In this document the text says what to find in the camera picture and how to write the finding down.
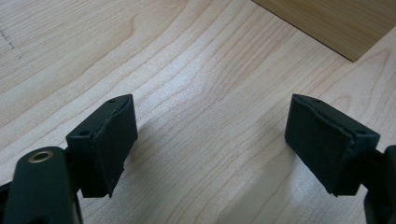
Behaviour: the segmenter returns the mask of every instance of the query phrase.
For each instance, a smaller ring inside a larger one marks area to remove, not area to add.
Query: darker wooden board
[[[396,0],[254,0],[357,61],[396,25]]]

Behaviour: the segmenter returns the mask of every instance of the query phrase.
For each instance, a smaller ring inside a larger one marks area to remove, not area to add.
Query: light wood surface
[[[254,0],[357,61],[396,25],[394,0]]]
[[[356,63],[251,1],[0,2],[0,184],[132,93],[139,139],[85,223],[365,223],[285,144],[291,94],[396,140],[396,29]]]

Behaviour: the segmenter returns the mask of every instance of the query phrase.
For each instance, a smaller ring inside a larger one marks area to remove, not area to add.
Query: black clamp jaw
[[[286,142],[335,196],[363,184],[368,224],[396,223],[396,146],[377,151],[380,135],[326,103],[293,94]]]
[[[66,136],[67,149],[20,158],[13,181],[0,187],[0,223],[83,223],[77,192],[111,197],[136,139],[133,96],[105,102]]]

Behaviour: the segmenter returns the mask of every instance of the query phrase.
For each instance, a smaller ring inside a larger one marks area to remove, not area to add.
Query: black holder arm
[[[286,142],[335,196],[369,191],[367,223],[396,223],[396,146],[377,151],[380,135],[326,103],[293,94]]]
[[[77,192],[111,197],[137,139],[132,95],[111,99],[66,136],[68,148],[43,147],[17,163],[0,187],[3,223],[82,223]]]

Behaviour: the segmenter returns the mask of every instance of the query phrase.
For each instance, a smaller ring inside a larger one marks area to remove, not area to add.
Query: wooden table
[[[364,223],[285,144],[294,92],[396,141],[396,29],[356,63],[251,1],[2,1],[0,184],[132,93],[139,139],[85,223]]]

